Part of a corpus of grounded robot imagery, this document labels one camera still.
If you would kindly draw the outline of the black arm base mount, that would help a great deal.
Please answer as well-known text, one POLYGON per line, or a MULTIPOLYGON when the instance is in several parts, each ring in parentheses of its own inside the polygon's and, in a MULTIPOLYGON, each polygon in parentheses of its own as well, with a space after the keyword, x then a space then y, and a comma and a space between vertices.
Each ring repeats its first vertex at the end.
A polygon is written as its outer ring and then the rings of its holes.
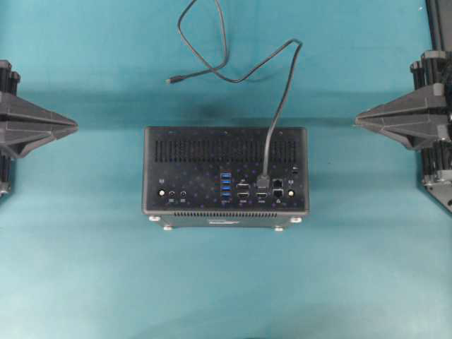
POLYGON ((451 181, 435 180, 425 176, 423 186, 428 194, 440 203, 448 212, 451 212, 451 181))

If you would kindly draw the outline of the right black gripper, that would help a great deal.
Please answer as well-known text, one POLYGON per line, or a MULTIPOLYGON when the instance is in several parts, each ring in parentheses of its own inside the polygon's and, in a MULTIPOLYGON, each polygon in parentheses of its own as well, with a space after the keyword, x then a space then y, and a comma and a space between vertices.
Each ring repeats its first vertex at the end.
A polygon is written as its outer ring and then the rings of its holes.
POLYGON ((415 89, 439 83, 443 92, 411 92, 368 109, 355 125, 420 150, 425 186, 451 181, 451 53, 426 51, 410 65, 415 89))

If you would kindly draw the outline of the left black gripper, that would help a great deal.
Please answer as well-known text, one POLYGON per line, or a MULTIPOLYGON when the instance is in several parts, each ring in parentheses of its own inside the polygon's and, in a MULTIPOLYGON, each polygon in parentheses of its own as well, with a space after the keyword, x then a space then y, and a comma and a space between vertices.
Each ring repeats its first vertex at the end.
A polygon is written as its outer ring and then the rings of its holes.
POLYGON ((19 73, 1 60, 1 121, 34 124, 1 124, 1 193, 11 191, 12 159, 77 132, 78 124, 56 112, 17 97, 19 73))

